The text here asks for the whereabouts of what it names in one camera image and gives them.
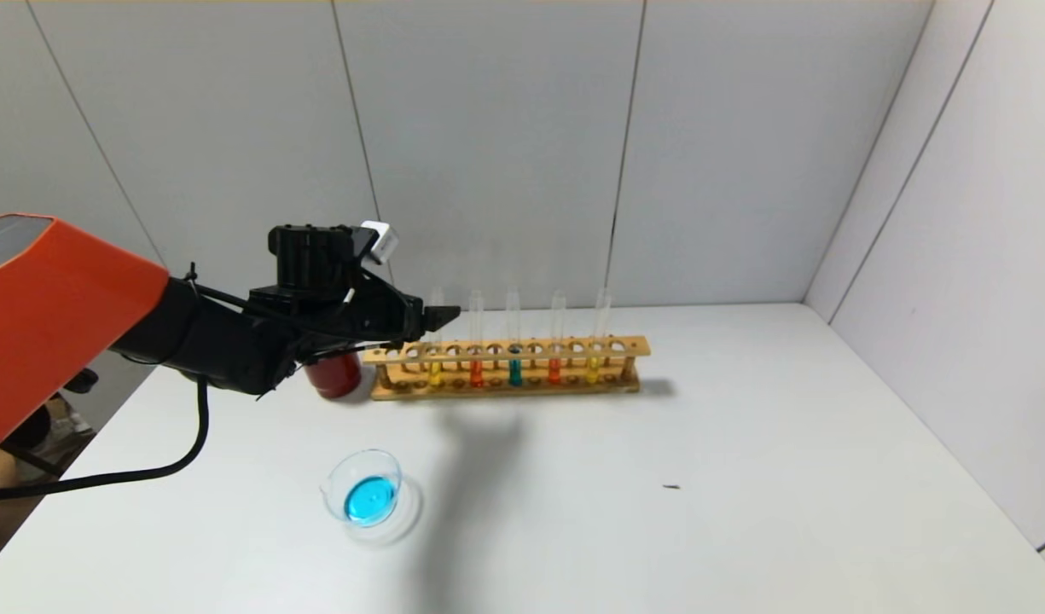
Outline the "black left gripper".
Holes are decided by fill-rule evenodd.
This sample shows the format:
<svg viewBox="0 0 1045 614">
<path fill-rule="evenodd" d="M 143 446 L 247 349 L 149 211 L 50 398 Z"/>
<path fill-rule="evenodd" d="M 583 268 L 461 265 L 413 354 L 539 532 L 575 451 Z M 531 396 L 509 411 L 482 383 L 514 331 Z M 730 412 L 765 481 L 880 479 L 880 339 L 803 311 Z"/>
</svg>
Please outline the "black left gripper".
<svg viewBox="0 0 1045 614">
<path fill-rule="evenodd" d="M 386 281 L 362 281 L 344 307 L 348 334 L 363 343 L 413 341 L 424 332 L 439 332 L 460 317 L 459 304 L 425 304 Z"/>
</svg>

